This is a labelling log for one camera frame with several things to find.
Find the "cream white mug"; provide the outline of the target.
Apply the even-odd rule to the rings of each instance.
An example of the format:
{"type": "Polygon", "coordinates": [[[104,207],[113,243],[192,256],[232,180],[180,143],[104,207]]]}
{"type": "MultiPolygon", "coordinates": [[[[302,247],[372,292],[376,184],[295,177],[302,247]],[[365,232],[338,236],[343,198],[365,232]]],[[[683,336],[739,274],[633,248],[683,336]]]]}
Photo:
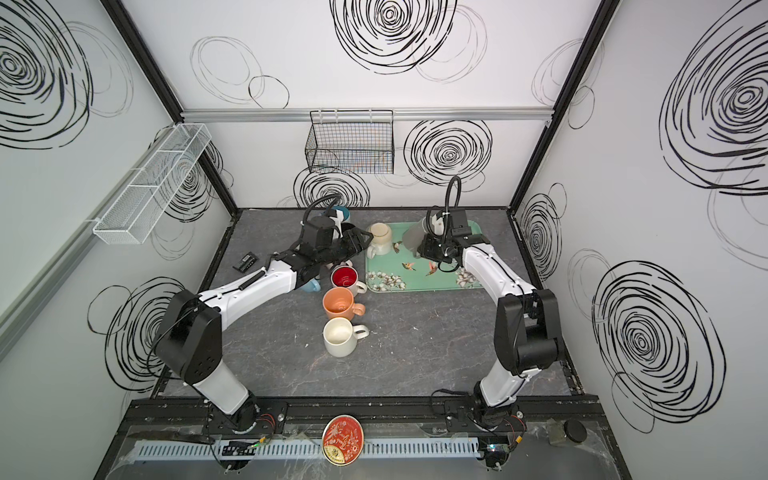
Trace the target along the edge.
{"type": "Polygon", "coordinates": [[[335,267],[330,274],[330,279],[334,287],[345,288],[353,296],[364,294],[368,291],[368,286],[360,280],[358,272],[349,265],[335,267]]]}

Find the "green floral tray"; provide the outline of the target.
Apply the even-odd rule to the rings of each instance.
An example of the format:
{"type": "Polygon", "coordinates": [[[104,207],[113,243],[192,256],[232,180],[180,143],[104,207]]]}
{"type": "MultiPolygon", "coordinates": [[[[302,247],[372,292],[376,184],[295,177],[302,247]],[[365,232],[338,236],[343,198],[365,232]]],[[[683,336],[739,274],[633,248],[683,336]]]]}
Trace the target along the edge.
{"type": "Polygon", "coordinates": [[[406,231],[415,222],[390,223],[391,250],[365,261],[365,283],[374,293],[412,293],[482,289],[481,283],[463,268],[438,266],[436,262],[416,258],[402,243],[406,231]]]}

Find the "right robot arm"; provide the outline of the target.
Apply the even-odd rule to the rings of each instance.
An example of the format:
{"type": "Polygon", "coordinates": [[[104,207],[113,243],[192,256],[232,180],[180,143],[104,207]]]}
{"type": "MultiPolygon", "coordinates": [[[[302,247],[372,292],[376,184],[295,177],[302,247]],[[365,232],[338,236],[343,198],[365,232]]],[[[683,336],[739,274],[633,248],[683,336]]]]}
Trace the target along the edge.
{"type": "Polygon", "coordinates": [[[465,210],[431,208],[422,229],[417,247],[421,257],[471,274],[496,302],[496,360],[476,384],[474,398],[483,414],[510,409],[525,384],[563,356],[557,298],[523,280],[485,235],[473,233],[465,210]]]}

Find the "orange peach mug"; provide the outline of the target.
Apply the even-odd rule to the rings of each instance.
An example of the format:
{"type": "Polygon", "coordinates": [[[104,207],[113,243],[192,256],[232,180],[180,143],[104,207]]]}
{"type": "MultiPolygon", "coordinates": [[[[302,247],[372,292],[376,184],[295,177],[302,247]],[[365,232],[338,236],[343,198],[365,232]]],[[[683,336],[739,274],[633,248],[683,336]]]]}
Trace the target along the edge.
{"type": "Polygon", "coordinates": [[[325,293],[322,306],[328,319],[345,318],[352,321],[363,316],[366,306],[355,301],[353,293],[345,287],[334,287],[325,293]]]}

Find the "light blue mug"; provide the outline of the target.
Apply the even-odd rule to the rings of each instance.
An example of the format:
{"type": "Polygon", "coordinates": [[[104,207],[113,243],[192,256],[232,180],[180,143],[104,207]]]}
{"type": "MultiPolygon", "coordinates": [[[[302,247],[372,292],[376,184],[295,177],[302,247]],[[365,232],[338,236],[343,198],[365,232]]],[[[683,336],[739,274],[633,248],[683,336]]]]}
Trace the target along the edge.
{"type": "Polygon", "coordinates": [[[300,290],[308,293],[319,292],[321,290],[321,285],[317,279],[313,278],[302,285],[300,290]]]}

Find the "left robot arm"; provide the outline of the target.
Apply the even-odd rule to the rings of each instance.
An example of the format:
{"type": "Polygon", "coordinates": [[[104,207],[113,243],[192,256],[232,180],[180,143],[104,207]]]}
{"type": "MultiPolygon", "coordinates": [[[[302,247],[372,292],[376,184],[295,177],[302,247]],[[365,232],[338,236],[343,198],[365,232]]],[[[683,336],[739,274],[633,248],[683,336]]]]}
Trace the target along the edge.
{"type": "Polygon", "coordinates": [[[260,269],[222,287],[174,294],[155,334],[152,353],[192,386],[237,433],[253,429],[260,408],[223,360],[223,332],[257,307],[313,280],[324,266],[364,252],[374,235],[336,210],[303,219],[299,238],[260,269]]]}

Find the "grey mug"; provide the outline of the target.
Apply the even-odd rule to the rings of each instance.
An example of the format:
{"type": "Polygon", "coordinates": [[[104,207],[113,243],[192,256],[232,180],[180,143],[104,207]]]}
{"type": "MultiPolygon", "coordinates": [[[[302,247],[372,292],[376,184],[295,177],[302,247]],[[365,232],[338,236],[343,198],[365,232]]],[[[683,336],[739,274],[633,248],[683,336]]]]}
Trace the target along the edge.
{"type": "Polygon", "coordinates": [[[426,219],[423,218],[412,224],[402,236],[402,245],[414,255],[417,254],[419,246],[422,244],[428,230],[426,219]]]}

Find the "white speckled mug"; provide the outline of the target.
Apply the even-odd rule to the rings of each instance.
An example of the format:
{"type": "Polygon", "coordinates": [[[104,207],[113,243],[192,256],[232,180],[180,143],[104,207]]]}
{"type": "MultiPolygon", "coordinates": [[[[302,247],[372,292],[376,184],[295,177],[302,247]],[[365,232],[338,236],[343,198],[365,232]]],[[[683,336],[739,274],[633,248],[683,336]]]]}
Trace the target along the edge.
{"type": "Polygon", "coordinates": [[[326,351],[333,357],[344,358],[351,355],[358,341],[370,335],[365,325],[354,325],[342,317],[330,319],[323,328],[323,341],[326,351]]]}

